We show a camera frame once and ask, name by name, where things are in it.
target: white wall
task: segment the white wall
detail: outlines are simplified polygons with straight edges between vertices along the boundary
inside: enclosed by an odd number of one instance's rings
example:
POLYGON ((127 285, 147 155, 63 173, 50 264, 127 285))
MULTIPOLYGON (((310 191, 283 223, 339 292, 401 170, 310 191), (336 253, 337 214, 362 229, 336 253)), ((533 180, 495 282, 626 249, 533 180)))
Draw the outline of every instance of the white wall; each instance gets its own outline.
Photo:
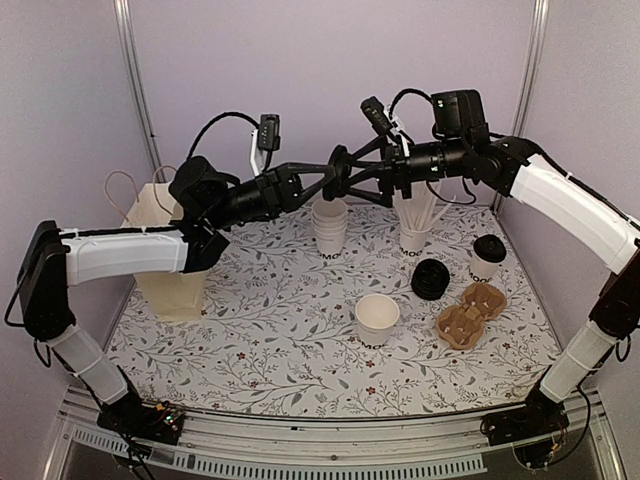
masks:
MULTIPOLYGON (((142 76, 163 163, 186 157, 200 128, 225 110, 281 115, 274 163, 326 163, 337 144, 373 138, 360 102, 402 88, 475 88, 495 131, 508 131, 524 70, 533 1, 323 0, 131 2, 142 76)), ((431 107, 397 112, 420 141, 431 107)), ((250 127, 225 120, 199 152, 248 178, 250 127)), ((443 194, 464 197, 460 180, 443 194)), ((489 203, 484 189, 480 200, 489 203)))
MULTIPOLYGON (((0 3, 0 303, 31 234, 43 219, 64 227, 120 223, 102 193, 115 168, 138 180, 147 160, 125 77, 113 2, 0 3)), ((114 182, 123 204, 130 189, 114 182)), ((104 340, 127 280, 78 287, 78 322, 104 340)), ((19 305, 14 320, 19 320, 19 305)), ((0 326, 0 478, 41 477, 47 437, 66 389, 59 366, 46 370, 32 340, 0 326)))
MULTIPOLYGON (((640 3, 552 2, 526 136, 587 184, 640 216, 640 3)), ((566 345, 608 277, 599 260, 541 215, 509 201, 507 230, 566 345)), ((597 375, 627 473, 640 478, 640 349, 597 375)))

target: stacked paper cup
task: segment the stacked paper cup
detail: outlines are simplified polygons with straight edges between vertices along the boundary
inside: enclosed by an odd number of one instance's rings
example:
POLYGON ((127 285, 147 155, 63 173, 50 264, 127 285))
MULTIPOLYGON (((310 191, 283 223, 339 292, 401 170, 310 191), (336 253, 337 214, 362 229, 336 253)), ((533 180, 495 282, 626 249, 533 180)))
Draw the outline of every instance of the stacked paper cup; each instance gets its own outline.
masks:
POLYGON ((317 200, 311 207, 311 222, 318 250, 324 258, 336 258, 347 233, 347 204, 339 198, 317 200))

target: paper bag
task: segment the paper bag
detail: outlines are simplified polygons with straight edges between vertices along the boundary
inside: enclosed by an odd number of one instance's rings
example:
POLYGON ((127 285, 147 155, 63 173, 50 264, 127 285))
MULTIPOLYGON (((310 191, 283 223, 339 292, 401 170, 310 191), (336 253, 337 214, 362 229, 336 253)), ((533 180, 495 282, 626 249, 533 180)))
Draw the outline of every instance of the paper bag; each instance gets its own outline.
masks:
MULTIPOLYGON (((169 184, 146 184, 138 194, 123 227, 154 227, 167 225, 182 218, 182 207, 169 193, 169 184)), ((207 272, 196 273, 138 273, 134 275, 144 299, 162 321, 200 320, 204 303, 207 272)))

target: stacked black lids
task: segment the stacked black lids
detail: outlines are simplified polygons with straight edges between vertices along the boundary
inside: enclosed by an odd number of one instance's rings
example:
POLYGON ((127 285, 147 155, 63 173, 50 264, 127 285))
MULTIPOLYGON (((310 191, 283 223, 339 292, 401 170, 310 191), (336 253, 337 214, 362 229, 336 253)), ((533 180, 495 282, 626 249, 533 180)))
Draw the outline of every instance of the stacked black lids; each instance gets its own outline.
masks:
POLYGON ((428 258, 413 272, 411 288, 423 300, 438 300, 449 286, 449 270, 444 263, 428 258))

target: paper bag handle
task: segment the paper bag handle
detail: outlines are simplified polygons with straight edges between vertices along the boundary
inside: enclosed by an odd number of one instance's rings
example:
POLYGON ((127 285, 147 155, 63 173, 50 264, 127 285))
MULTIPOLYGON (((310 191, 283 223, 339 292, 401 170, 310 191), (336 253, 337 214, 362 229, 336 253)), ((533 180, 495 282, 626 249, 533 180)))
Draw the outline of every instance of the paper bag handle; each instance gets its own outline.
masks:
POLYGON ((124 213, 124 211, 118 206, 118 204, 113 200, 113 198, 111 197, 111 194, 109 193, 109 180, 111 180, 111 177, 113 177, 116 173, 119 173, 120 175, 124 175, 129 180, 131 180, 131 184, 133 185, 133 191, 136 193, 136 203, 140 203, 140 197, 138 196, 138 187, 133 177, 123 170, 114 170, 109 175, 107 175, 107 178, 104 181, 104 193, 107 196, 109 203, 113 205, 113 208, 115 208, 118 211, 118 213, 122 215, 122 217, 127 221, 127 223, 130 223, 129 217, 127 217, 127 214, 124 213))

